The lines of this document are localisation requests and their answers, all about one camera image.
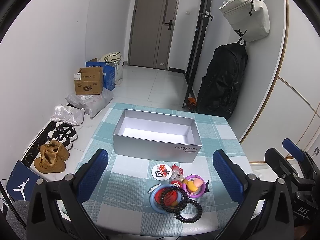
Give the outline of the red clear gear charm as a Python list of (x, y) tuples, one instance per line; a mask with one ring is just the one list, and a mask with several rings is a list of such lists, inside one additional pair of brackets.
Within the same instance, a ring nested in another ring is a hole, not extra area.
[(178, 167), (177, 165), (172, 165), (171, 167), (172, 175), (170, 177), (171, 181), (179, 181), (182, 182), (184, 180), (183, 169)]

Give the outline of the black coat rack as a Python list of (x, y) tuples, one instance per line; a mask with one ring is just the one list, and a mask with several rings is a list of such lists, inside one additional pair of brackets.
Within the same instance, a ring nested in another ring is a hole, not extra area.
[(212, 0), (201, 0), (194, 41), (191, 48), (187, 72), (185, 74), (187, 91), (182, 105), (183, 108), (186, 108), (189, 95), (192, 91), (208, 23), (213, 20), (211, 6)]

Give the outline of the blue ring red charm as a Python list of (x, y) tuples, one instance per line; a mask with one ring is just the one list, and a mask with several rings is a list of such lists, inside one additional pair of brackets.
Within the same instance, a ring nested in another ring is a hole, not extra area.
[(160, 185), (151, 192), (150, 205), (157, 213), (174, 214), (185, 209), (187, 199), (187, 193), (181, 187)]

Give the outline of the navy jordan shopping bag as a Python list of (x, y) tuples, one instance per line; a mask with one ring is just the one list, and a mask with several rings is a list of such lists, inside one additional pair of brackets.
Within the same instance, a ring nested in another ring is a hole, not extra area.
[(6, 185), (6, 190), (13, 201), (30, 201), (36, 182), (41, 177), (17, 161)]

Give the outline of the silver plastic parcel bag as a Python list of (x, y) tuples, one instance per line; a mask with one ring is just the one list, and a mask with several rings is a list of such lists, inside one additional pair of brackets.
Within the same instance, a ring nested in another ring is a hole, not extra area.
[(80, 126), (84, 122), (85, 111), (72, 106), (58, 105), (51, 117), (52, 121), (64, 122), (73, 126)]

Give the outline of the black backpack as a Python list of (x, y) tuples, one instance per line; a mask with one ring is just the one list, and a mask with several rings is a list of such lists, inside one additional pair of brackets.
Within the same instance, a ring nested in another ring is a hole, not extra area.
[(219, 46), (202, 78), (196, 112), (229, 119), (237, 104), (248, 62), (246, 41)]

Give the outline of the orange object under rack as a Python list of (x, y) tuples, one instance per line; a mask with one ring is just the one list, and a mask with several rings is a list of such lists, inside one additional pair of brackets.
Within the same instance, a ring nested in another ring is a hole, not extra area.
[(188, 100), (187, 100), (187, 103), (186, 103), (186, 107), (189, 109), (189, 110), (195, 110), (196, 109), (196, 106), (197, 106), (197, 101), (195, 98), (192, 98), (192, 97), (189, 97)]

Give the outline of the blue cardboard box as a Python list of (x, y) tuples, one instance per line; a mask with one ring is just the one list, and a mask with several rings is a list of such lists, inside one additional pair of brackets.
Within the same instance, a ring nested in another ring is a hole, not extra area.
[(116, 69), (105, 62), (87, 61), (86, 67), (102, 67), (104, 88), (112, 91), (115, 88)]

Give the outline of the white canvas bag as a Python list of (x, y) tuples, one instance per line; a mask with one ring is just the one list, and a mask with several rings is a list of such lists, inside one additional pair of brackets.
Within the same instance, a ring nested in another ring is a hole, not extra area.
[(235, 33), (246, 42), (268, 36), (270, 18), (264, 0), (228, 0), (219, 8)]

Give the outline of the grey entrance door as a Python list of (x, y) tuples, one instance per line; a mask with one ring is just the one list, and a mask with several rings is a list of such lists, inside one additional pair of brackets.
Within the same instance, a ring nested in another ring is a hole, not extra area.
[(136, 0), (128, 64), (166, 70), (179, 0)]

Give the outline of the purple ring pig toy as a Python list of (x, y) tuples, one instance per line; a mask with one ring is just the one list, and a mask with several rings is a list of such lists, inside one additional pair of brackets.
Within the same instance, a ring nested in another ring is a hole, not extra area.
[(192, 174), (184, 178), (182, 187), (189, 198), (200, 198), (209, 192), (209, 180), (205, 181), (201, 176)]

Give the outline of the grey plastic parcel bag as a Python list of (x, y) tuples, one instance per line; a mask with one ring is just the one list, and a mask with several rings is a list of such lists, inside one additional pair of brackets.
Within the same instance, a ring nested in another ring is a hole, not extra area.
[(99, 95), (76, 95), (69, 94), (66, 101), (75, 108), (84, 109), (85, 113), (93, 119), (113, 99), (113, 92), (103, 88)]

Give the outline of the silver phone box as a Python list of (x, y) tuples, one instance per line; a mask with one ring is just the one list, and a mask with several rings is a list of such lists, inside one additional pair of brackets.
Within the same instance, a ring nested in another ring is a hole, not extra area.
[(193, 118), (125, 109), (113, 132), (113, 146), (126, 157), (192, 163), (202, 142)]

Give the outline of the white sack with cloth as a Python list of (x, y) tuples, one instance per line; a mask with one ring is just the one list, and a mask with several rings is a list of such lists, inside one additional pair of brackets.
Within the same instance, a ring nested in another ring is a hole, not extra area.
[(99, 61), (115, 68), (115, 85), (120, 85), (123, 81), (123, 58), (121, 52), (105, 54)]

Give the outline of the black white sneaker pair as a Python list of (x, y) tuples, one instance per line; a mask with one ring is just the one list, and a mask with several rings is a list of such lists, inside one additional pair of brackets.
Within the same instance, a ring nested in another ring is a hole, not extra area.
[(74, 126), (64, 122), (56, 122), (55, 128), (47, 133), (47, 138), (49, 141), (60, 142), (66, 150), (70, 150), (73, 147), (73, 142), (78, 139), (78, 134)]

